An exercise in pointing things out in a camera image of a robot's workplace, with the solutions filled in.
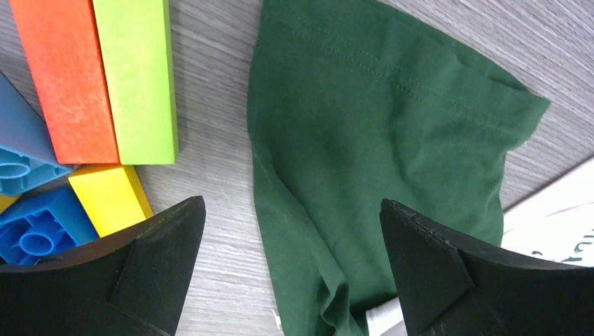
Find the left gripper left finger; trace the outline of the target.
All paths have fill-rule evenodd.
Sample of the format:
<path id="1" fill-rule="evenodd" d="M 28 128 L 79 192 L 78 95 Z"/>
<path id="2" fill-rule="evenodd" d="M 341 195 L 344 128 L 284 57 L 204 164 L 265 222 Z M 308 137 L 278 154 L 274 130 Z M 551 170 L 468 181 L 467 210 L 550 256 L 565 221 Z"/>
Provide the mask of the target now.
<path id="1" fill-rule="evenodd" d="M 2 265 L 1 334 L 174 335 L 205 216 L 193 196 L 34 265 Z"/>

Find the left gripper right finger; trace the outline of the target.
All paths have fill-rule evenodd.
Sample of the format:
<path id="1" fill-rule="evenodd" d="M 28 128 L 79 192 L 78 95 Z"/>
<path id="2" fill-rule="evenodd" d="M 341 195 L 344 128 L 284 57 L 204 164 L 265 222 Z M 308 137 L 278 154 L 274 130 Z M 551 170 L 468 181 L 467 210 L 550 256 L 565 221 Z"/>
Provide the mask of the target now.
<path id="1" fill-rule="evenodd" d="M 593 269 L 486 243 L 384 199 L 380 224 L 409 335 L 592 335 Z"/>

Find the green and white t-shirt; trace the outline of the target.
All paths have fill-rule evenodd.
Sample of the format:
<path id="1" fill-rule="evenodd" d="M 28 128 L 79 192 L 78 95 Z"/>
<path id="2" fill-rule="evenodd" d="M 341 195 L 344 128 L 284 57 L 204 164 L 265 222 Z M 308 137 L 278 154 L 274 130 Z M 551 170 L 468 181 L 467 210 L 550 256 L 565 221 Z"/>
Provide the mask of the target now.
<path id="1" fill-rule="evenodd" d="M 247 126 L 283 333 L 408 334 L 382 201 L 501 248 L 506 154 L 549 104 L 378 1 L 264 1 Z"/>

